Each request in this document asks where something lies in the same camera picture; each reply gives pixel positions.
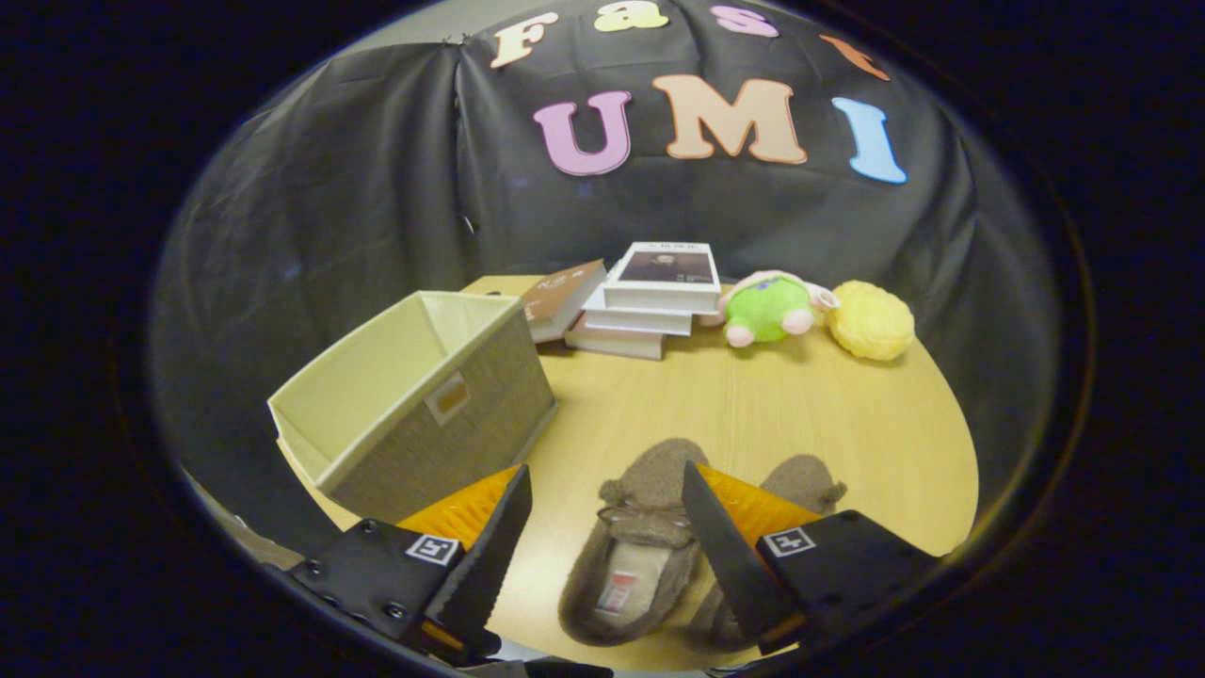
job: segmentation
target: stuffed toy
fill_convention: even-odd
[[[831,290],[781,270],[759,270],[719,297],[716,314],[704,325],[724,323],[724,336],[735,348],[778,342],[787,334],[812,328],[816,313],[840,306]]]
[[[842,349],[859,359],[892,361],[916,337],[907,303],[869,282],[851,279],[834,289],[841,300],[827,319],[829,331]]]

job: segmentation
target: beige storage bin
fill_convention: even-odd
[[[313,487],[396,523],[523,461],[556,399],[517,297],[416,291],[268,401]]]

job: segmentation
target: brown slipper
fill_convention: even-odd
[[[846,493],[845,483],[833,483],[824,462],[811,455],[797,455],[782,462],[760,487],[817,515],[831,515]],[[703,652],[739,652],[756,642],[741,632],[718,584],[703,600],[689,630],[689,637]]]
[[[560,626],[588,645],[618,645],[660,624],[690,578],[699,543],[682,506],[687,460],[699,446],[671,438],[599,490],[606,506],[560,595]]]

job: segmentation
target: white book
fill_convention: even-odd
[[[665,349],[664,334],[594,329],[586,326],[584,320],[584,316],[577,318],[574,326],[565,331],[565,344],[570,349],[649,361],[662,360]]]
[[[648,308],[607,307],[600,284],[582,303],[582,317],[590,329],[619,329],[627,331],[653,331],[689,336],[693,314],[690,311],[666,311]]]
[[[609,308],[713,313],[719,273],[706,242],[633,242],[602,291]]]

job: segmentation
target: green plush toy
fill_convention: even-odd
[[[719,312],[704,324],[724,323],[724,336],[735,348],[778,342],[803,334],[816,322],[815,312],[840,306],[831,290],[781,270],[760,270],[719,297]]]

